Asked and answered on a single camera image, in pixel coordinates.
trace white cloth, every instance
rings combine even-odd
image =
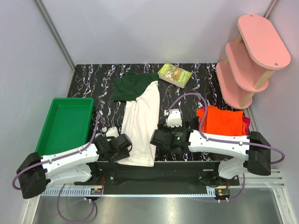
[[[136,101],[127,102],[121,133],[131,139],[132,150],[130,157],[119,160],[119,164],[154,166],[156,146],[150,144],[150,139],[158,129],[159,107],[158,81],[151,82]]]

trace orange cloth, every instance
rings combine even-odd
[[[196,111],[199,121],[204,116],[205,109]],[[246,135],[246,124],[242,120],[243,111],[226,111],[209,106],[207,116],[202,126],[202,132],[227,136]]]

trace gray floor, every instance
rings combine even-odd
[[[63,197],[63,210],[74,197]],[[237,200],[228,203],[200,202],[194,198],[100,198],[97,214],[91,224],[282,224],[271,189],[245,189]],[[36,211],[35,224],[64,224],[57,214],[56,197],[42,196]],[[79,202],[63,212],[66,218],[85,218],[91,205]]]

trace dark green cloth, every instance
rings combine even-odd
[[[133,101],[141,96],[149,84],[157,81],[159,75],[157,73],[133,73],[126,72],[123,78],[114,80],[112,100]]]

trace toy shelf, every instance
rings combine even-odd
[[[252,96],[264,91],[274,70],[285,68],[291,56],[272,23],[259,15],[238,19],[240,34],[226,44],[227,59],[216,66],[221,92],[228,105],[245,109]]]

